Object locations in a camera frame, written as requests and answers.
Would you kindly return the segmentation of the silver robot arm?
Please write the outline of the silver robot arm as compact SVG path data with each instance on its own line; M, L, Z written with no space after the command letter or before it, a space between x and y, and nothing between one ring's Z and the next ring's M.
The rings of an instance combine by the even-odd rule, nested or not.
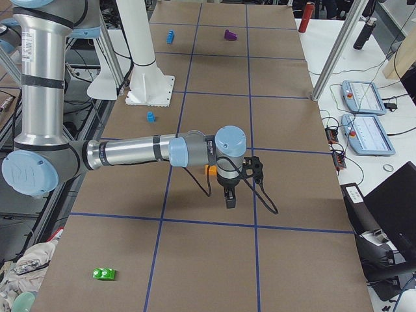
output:
M265 195L263 165L247 157L246 135L227 125L213 136L199 131L118 141L71 141L63 135L64 63L67 37L98 38L97 1L15 1L21 26L22 128L14 150L1 165L14 190L40 196L102 166L168 162L172 166L216 167L226 205L236 205L235 187L253 178L254 193Z

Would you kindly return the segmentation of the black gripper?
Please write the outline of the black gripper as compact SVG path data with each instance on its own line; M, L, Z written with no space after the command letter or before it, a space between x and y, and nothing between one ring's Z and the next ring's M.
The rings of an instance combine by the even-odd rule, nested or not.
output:
M263 163L259 157L226 157L216 160L217 181L224 187L224 197L227 209L236 208L234 187L241 180L254 178L257 185L263 188Z

